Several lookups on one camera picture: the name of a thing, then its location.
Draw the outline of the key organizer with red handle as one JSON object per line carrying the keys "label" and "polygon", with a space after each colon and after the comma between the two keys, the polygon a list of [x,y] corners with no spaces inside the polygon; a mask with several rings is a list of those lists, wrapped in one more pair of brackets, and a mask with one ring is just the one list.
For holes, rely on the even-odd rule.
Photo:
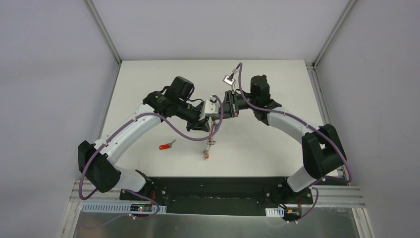
{"label": "key organizer with red handle", "polygon": [[[218,122],[217,121],[212,121],[210,125],[211,125],[211,127],[210,127],[209,135],[214,133],[216,127],[218,126]],[[208,160],[210,158],[210,149],[213,145],[215,145],[215,143],[216,143],[216,141],[214,140],[213,136],[211,136],[206,141],[206,146],[204,147],[204,150],[203,150],[203,158],[205,160]]]}

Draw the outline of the key with red tag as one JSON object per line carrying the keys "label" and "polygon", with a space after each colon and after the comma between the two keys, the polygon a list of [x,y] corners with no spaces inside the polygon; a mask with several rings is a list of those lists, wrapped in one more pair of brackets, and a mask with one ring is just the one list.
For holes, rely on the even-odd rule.
{"label": "key with red tag", "polygon": [[159,150],[166,150],[166,149],[171,148],[171,147],[172,147],[172,145],[173,145],[173,143],[174,143],[175,141],[176,141],[176,140],[173,140],[173,141],[171,141],[170,143],[160,145],[160,146],[159,146]]}

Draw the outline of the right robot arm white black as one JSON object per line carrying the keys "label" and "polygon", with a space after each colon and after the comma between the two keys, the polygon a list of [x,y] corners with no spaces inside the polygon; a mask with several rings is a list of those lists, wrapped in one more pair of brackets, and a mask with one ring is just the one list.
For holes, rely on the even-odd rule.
{"label": "right robot arm white black", "polygon": [[271,98],[266,75],[251,78],[249,93],[240,89],[226,91],[222,108],[225,119],[251,109],[258,121],[281,130],[301,144],[303,165],[282,184],[281,197],[287,203],[294,203],[306,187],[347,164],[335,127],[310,124],[287,112]]}

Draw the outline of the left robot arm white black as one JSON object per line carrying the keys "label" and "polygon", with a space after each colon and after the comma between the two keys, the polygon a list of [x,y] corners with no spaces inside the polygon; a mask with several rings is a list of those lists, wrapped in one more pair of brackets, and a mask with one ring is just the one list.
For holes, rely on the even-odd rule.
{"label": "left robot arm white black", "polygon": [[138,109],[119,128],[94,143],[83,141],[78,146],[78,168],[95,190],[105,193],[115,187],[128,189],[138,200],[150,197],[151,187],[140,172],[119,168],[115,164],[122,154],[142,135],[166,118],[176,116],[187,122],[186,129],[210,131],[209,118],[218,114],[214,97],[193,106],[188,101],[195,87],[177,76],[169,86],[149,93]]}

